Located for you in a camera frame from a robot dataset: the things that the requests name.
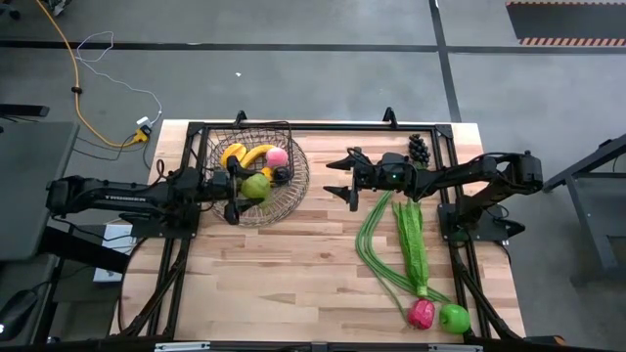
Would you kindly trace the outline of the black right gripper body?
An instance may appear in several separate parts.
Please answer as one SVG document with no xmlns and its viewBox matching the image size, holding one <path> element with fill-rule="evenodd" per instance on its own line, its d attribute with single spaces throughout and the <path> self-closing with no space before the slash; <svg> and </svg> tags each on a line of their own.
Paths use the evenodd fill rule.
<svg viewBox="0 0 626 352">
<path fill-rule="evenodd" d="M 403 154 L 385 153 L 381 160 L 372 163 L 360 151 L 352 151 L 354 159 L 354 186 L 368 190 L 413 192 L 418 176 L 417 167 Z"/>
</svg>

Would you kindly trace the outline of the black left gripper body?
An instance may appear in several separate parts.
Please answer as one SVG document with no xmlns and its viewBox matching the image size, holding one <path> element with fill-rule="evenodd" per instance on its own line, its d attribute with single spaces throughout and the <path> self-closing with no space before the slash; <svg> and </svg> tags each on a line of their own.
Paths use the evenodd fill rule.
<svg viewBox="0 0 626 352">
<path fill-rule="evenodd" d="M 235 204 L 237 200 L 237 176 L 234 171 L 216 170 L 206 181 L 206 201 L 227 201 Z"/>
</svg>

